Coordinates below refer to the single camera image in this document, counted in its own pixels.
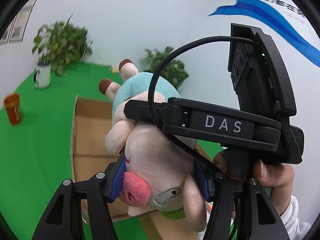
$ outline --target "plush ear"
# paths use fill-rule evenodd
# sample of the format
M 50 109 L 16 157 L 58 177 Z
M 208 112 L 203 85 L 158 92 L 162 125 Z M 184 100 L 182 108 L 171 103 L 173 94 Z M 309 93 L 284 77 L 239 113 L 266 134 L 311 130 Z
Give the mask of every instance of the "plush ear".
M 192 231 L 196 233 L 204 231 L 207 225 L 205 201 L 190 174 L 184 182 L 183 208 Z
M 122 80 L 126 81 L 130 77 L 133 77 L 134 75 L 138 74 L 139 71 L 133 64 L 131 60 L 128 58 L 124 59 L 119 64 L 119 72 L 121 74 Z
M 104 78 L 99 82 L 99 91 L 110 99 L 111 102 L 115 99 L 116 93 L 121 86 L 110 79 Z
M 127 119 L 118 121 L 112 127 L 106 136 L 106 149 L 109 153 L 115 155 L 120 153 L 134 126 L 135 121 Z

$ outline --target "pink pig snout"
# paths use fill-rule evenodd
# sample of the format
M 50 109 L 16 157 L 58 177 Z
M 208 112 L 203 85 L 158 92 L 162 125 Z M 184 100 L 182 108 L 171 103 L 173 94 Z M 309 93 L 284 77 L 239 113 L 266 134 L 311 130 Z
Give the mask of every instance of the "pink pig snout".
M 147 204 L 150 198 L 148 184 L 132 172 L 123 174 L 121 197 L 132 207 L 141 207 Z

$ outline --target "blue gripper pad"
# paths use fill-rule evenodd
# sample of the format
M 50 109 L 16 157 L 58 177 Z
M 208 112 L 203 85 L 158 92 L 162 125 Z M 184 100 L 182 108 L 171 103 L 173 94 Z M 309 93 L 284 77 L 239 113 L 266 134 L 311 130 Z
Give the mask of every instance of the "blue gripper pad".
M 112 179 L 112 187 L 111 187 L 111 194 L 110 194 L 110 199 L 114 202 L 116 198 L 120 196 L 121 190 L 122 190 L 122 178 L 123 174 L 126 171 L 125 168 L 125 160 L 126 158 L 124 157 L 121 160 L 121 163 L 119 167 L 117 168 L 114 177 Z
M 193 158 L 193 160 L 195 170 L 195 181 L 200 189 L 201 195 L 203 196 L 204 200 L 208 201 L 210 198 L 208 180 L 204 174 L 200 162 L 196 158 Z
M 110 163 L 105 170 L 107 180 L 103 198 L 108 203 L 113 203 L 120 196 L 123 174 L 126 171 L 125 160 L 124 151 L 122 151 L 117 161 Z

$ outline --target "green carpet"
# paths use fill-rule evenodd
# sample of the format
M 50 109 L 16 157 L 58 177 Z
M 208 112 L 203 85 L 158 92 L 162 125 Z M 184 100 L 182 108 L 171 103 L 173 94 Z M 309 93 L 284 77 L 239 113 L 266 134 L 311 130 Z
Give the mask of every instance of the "green carpet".
M 64 78 L 51 76 L 46 90 L 36 90 L 33 73 L 18 87 L 22 121 L 9 123 L 0 111 L 0 210 L 19 240 L 30 240 L 60 183 L 71 178 L 70 139 L 76 96 L 106 100 L 98 91 L 102 78 L 119 84 L 118 74 L 90 64 L 69 67 Z M 213 157 L 219 145 L 200 142 Z M 137 218 L 115 223 L 120 240 L 147 240 Z M 92 239 L 85 225 L 86 239 Z

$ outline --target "black handheld device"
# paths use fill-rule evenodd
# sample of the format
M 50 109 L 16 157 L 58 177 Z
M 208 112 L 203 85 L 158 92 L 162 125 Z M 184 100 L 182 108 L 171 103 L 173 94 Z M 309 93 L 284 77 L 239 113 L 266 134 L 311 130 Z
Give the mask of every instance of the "black handheld device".
M 155 103 L 156 82 L 165 66 L 178 55 L 210 42 L 229 41 L 228 71 L 238 95 L 240 110 L 182 98 Z M 302 161 L 304 135 L 291 126 L 296 114 L 290 79 L 284 62 L 269 35 L 259 28 L 232 24 L 230 37 L 208 37 L 173 51 L 158 67 L 150 82 L 148 102 L 129 100 L 127 118 L 156 125 L 167 138 L 194 157 L 195 180 L 203 198 L 214 202 L 204 234 L 206 240 L 289 240 L 286 229 L 269 196 L 253 178 L 254 163 L 298 164 Z M 182 135 L 226 147 L 221 152 L 232 175 L 191 149 L 174 135 Z M 125 171 L 125 149 L 116 163 L 91 179 L 62 182 L 36 228 L 33 240 L 83 240 L 80 200 L 88 200 L 94 240 L 116 240 L 116 232 L 105 203 L 120 195 Z M 233 203 L 236 218 L 229 233 Z

